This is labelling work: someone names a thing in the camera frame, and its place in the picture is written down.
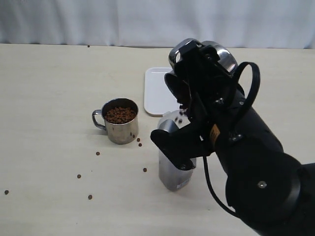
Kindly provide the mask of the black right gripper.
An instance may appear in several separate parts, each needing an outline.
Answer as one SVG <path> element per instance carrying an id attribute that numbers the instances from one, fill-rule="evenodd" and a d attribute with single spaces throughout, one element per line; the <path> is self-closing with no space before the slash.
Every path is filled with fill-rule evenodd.
<path id="1" fill-rule="evenodd" d="M 180 54 L 179 60 L 172 56 L 172 94 L 190 125 L 172 132 L 172 137 L 197 137 L 214 128 L 230 136 L 228 125 L 220 126 L 218 113 L 231 105 L 235 94 L 235 58 L 219 55 L 212 45 L 186 45 Z"/>

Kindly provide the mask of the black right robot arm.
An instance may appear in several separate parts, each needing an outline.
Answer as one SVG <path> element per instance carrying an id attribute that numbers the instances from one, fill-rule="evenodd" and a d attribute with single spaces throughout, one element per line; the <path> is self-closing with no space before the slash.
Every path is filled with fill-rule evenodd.
<path id="1" fill-rule="evenodd" d="M 179 101 L 227 174 L 228 205 L 259 235 L 314 235 L 314 164 L 301 164 L 286 154 L 252 108 L 260 87 L 259 67 L 243 62 L 230 73 L 219 60 L 213 46 L 195 40 L 169 54 L 174 73 L 188 86 Z"/>

